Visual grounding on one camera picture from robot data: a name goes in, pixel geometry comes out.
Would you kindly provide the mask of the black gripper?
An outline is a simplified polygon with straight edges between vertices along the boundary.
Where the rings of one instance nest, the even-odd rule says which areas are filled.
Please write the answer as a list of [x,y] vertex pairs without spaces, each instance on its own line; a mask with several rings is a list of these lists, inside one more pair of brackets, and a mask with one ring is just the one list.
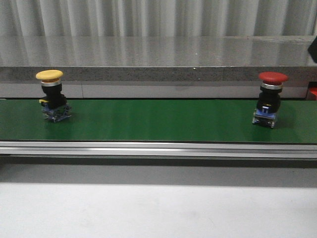
[[311,56],[313,62],[317,62],[317,37],[315,37],[313,42],[308,47],[308,53]]

